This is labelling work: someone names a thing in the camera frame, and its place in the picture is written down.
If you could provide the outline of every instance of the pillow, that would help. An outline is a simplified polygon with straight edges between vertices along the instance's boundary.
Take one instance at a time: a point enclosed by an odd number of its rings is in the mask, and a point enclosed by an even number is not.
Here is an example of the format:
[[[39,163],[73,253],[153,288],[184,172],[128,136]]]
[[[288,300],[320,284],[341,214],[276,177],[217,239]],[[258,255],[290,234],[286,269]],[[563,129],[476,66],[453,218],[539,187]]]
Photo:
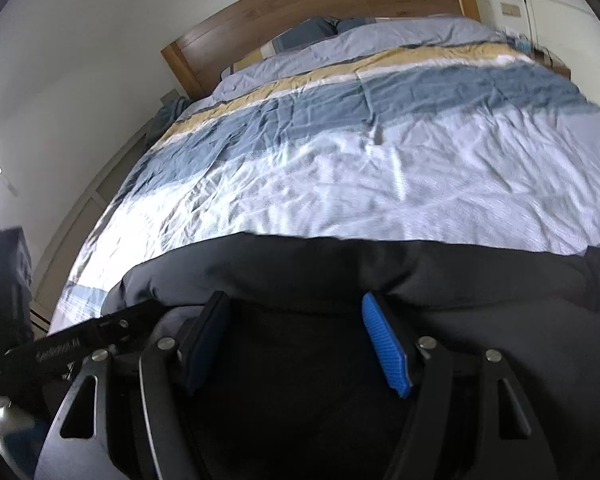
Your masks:
[[[336,24],[336,30],[338,34],[347,32],[352,28],[359,27],[360,25],[368,25],[369,23],[378,22],[392,22],[394,20],[410,20],[410,18],[346,18],[339,20]]]
[[[304,20],[304,22],[279,34],[273,40],[267,41],[263,46],[247,54],[240,61],[236,61],[222,70],[220,79],[224,79],[231,74],[235,74],[238,70],[247,68],[249,65],[273,57],[281,52],[300,50],[312,43],[332,38],[337,34],[337,23],[338,20],[335,18],[319,16]]]

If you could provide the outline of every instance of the yellow stripe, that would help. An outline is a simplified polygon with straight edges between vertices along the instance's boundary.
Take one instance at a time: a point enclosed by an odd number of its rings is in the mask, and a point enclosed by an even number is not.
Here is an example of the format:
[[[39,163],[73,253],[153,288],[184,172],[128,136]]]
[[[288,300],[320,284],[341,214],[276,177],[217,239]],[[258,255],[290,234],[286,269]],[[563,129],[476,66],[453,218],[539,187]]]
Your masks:
[[[234,63],[234,72],[238,72],[238,70],[242,70],[243,68],[247,68],[249,65],[262,61],[264,58],[262,57],[262,53],[260,49],[256,49],[250,54],[244,56],[240,61],[236,61]]]
[[[285,77],[263,85],[242,97],[218,105],[211,110],[193,114],[186,121],[174,124],[162,136],[157,145],[164,143],[171,136],[191,131],[205,121],[235,112],[250,103],[267,99],[276,92],[301,89],[309,83],[318,82],[333,76],[363,73],[373,68],[418,63],[429,59],[490,60],[496,59],[498,56],[521,57],[522,55],[502,43],[470,44],[455,47],[423,46],[419,48],[392,48],[391,50],[373,54],[356,62],[325,66],[306,74]]]

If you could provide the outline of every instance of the blue rubber pad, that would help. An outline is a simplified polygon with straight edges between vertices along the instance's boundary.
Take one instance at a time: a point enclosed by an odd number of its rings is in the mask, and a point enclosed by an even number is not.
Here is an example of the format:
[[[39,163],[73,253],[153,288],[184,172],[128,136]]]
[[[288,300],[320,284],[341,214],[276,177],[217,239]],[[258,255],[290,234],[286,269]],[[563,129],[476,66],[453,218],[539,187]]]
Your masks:
[[[407,354],[370,292],[362,298],[362,320],[389,386],[405,399],[413,386],[408,373]]]

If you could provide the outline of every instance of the bed sheet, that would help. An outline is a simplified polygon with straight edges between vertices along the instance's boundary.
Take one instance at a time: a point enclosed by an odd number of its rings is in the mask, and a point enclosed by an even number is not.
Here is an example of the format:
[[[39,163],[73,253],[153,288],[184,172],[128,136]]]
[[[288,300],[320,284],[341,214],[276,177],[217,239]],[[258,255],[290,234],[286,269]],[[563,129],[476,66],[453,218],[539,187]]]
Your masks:
[[[134,265],[236,232],[580,252],[600,243],[600,108],[464,18],[248,67],[136,164],[52,330],[98,316]]]

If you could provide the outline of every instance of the screw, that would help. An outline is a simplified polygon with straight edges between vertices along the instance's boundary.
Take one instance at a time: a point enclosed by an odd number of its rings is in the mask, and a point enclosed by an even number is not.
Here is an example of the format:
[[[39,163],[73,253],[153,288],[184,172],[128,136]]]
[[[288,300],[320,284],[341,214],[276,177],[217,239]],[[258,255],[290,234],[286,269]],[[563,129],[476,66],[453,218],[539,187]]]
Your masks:
[[[484,356],[487,358],[487,361],[491,363],[499,363],[502,360],[502,354],[493,348],[489,348]]]
[[[437,344],[438,342],[430,335],[424,335],[418,339],[418,346],[420,348],[424,348],[425,350],[433,350]]]
[[[104,348],[99,348],[93,354],[91,354],[91,359],[96,361],[97,363],[101,363],[109,356],[109,351]]]
[[[163,337],[158,339],[157,345],[160,350],[171,350],[176,346],[176,340],[173,337]]]

